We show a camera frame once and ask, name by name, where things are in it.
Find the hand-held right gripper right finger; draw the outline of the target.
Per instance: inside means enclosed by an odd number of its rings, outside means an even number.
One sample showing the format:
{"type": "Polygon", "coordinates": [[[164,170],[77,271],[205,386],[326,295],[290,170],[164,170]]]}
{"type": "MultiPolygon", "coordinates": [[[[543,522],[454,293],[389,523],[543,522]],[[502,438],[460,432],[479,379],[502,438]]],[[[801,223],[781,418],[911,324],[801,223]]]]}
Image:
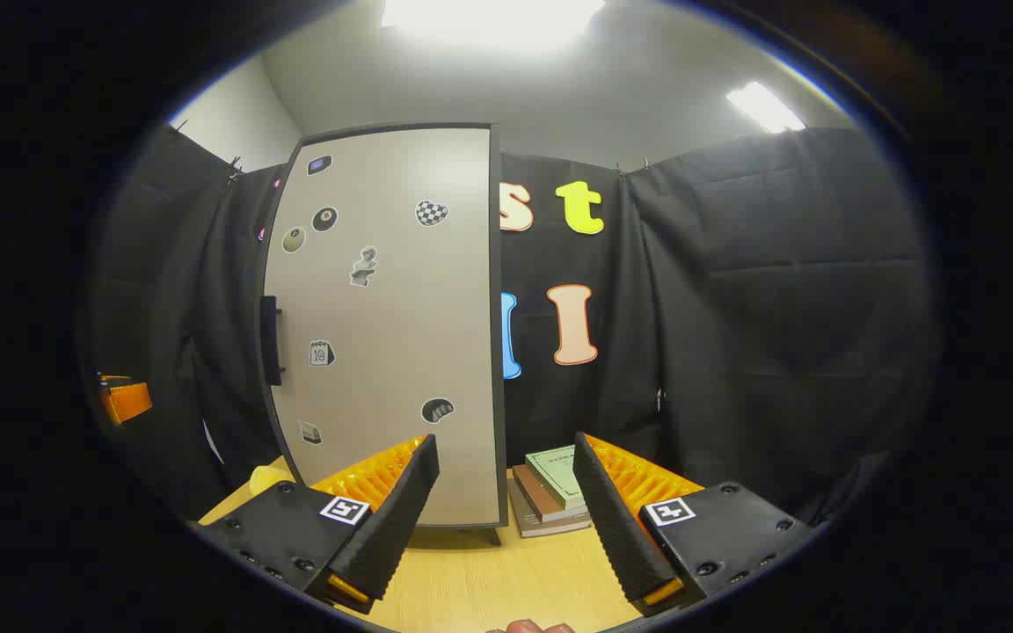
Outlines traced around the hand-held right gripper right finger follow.
{"type": "Polygon", "coordinates": [[[813,531],[742,484],[695,484],[586,433],[573,474],[616,581],[643,616],[756,579],[813,531]]]}

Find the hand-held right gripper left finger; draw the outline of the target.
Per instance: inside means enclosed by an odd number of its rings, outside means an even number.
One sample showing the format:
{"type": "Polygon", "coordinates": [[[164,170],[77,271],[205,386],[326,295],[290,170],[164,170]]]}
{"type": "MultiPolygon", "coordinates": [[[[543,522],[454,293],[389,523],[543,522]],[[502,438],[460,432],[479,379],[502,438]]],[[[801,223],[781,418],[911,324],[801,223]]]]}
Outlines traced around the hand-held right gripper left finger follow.
{"type": "Polygon", "coordinates": [[[225,556],[314,600],[366,614],[386,594],[440,473],[432,433],[317,484],[261,466],[250,499],[197,532],[225,556]]]}

